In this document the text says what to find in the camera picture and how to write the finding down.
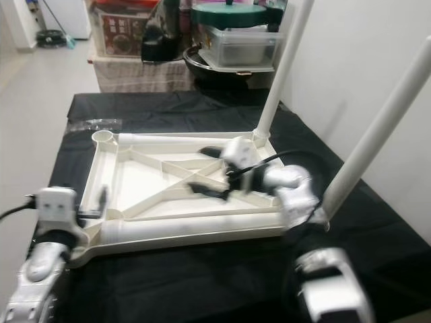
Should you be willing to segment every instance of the broom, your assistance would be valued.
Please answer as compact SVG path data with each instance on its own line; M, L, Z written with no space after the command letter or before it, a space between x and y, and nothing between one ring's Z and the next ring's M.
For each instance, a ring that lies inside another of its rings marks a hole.
M55 17L53 11L51 10L51 8L49 7L48 3L46 3L45 0L43 0L43 3L46 5L46 7L48 8L49 12L51 13L51 15L53 15L54 20L58 23L58 25L60 26L61 31L64 33L65 37L66 37L66 46L69 49L74 49L75 45L76 45L76 41L68 34L66 34L66 31L64 30L64 28L62 27L62 25L60 24L60 22L58 21L57 17Z

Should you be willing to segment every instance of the green lid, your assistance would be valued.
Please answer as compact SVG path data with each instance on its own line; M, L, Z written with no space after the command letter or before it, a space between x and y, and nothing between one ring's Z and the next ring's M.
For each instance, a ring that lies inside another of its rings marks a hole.
M201 3L191 12L193 22L218 29L248 28L265 24L266 8L244 3Z

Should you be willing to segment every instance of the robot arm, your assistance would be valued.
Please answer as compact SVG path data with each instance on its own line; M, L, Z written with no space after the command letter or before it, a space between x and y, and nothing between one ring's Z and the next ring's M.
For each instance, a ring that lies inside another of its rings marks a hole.
M37 244L18 273L18 287L0 322L52 322L56 307L67 290L70 252L88 237L75 216L76 193L52 187L40 191Z
M308 322L374 322L372 309L347 254L327 236L326 219L315 214L320 200L312 191L310 173L297 165L281 168L268 164L272 157L256 163L248 145L237 138L219 154L214 153L215 147L203 149L203 153L224 159L229 189L215 192L200 187L199 191L197 183L190 183L191 188L222 199L227 199L232 190L278 197L284 242L292 247L294 254L291 264L294 270L288 279L295 283L288 285L288 289L295 289Z

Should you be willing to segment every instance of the black tablecloth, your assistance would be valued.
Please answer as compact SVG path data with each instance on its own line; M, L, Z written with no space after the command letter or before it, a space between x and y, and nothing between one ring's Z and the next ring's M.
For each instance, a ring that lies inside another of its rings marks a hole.
M51 185L73 187L81 198L95 130L251 131L266 95L266 90L78 94ZM291 112L277 111L270 140L276 151L321 154L333 173L341 165ZM331 222L331 235L348 251L378 322L430 306L431 248L363 182ZM288 253L279 238L267 238L95 258L73 270L61 317L65 322L285 322L280 295Z

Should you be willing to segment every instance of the clear plastic container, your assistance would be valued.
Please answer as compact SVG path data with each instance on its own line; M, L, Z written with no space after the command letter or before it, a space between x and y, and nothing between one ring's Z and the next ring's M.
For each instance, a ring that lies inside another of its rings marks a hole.
M203 47L218 66L272 66L284 35L267 32L266 26L219 30L205 26Z

